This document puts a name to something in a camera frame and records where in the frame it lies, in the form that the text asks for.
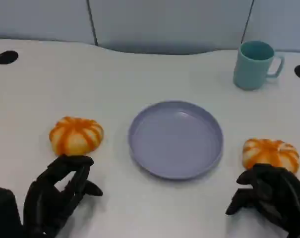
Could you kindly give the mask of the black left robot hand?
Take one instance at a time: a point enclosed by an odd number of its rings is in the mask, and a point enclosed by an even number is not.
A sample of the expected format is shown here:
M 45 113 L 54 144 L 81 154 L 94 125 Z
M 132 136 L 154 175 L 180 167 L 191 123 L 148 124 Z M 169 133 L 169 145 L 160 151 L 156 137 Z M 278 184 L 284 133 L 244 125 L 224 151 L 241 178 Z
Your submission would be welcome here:
M 93 164 L 89 156 L 62 154 L 31 183 L 23 208 L 26 237 L 56 237 L 84 196 L 103 195 L 88 180 Z

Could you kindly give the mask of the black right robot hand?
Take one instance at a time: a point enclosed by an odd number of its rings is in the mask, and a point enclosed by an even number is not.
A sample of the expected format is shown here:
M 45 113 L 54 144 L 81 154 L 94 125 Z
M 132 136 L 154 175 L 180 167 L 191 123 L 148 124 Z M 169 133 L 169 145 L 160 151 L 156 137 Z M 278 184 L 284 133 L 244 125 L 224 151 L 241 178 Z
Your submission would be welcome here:
M 272 224 L 282 228 L 289 238 L 300 237 L 300 180 L 283 167 L 255 164 L 238 178 L 239 188 L 226 209 L 234 215 L 241 208 L 254 208 Z

